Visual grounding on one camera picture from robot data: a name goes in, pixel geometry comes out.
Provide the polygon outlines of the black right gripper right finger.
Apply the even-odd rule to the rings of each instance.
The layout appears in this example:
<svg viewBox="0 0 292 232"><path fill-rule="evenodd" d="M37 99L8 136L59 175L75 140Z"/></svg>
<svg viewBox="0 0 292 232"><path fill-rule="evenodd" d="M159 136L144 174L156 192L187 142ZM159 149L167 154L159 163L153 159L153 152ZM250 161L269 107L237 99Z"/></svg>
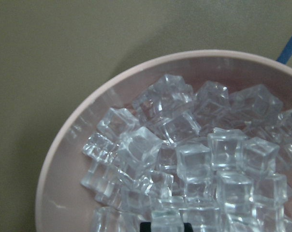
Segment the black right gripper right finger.
<svg viewBox="0 0 292 232"><path fill-rule="evenodd" d="M184 223L184 232L192 232L192 225L190 223Z"/></svg>

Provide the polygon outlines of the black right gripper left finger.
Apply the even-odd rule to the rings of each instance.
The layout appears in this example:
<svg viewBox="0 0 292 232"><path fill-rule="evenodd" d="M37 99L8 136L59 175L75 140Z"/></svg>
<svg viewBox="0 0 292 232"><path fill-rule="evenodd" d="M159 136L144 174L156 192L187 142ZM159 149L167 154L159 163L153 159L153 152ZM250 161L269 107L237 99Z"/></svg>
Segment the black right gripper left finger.
<svg viewBox="0 0 292 232"><path fill-rule="evenodd" d="M141 222L139 232L151 232L151 222Z"/></svg>

